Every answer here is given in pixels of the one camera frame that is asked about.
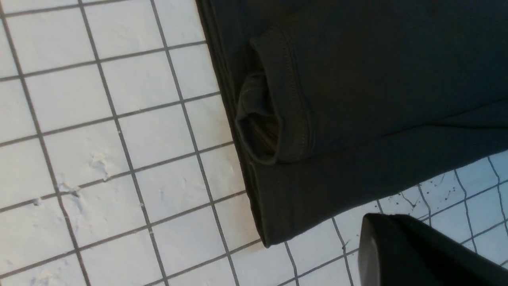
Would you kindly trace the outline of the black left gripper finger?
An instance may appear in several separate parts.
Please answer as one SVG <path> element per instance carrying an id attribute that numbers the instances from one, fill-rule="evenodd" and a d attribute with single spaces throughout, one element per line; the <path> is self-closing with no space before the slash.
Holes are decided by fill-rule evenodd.
<path id="1" fill-rule="evenodd" d="M 412 216 L 363 217 L 358 268 L 362 286 L 506 286 L 505 268 Z"/>

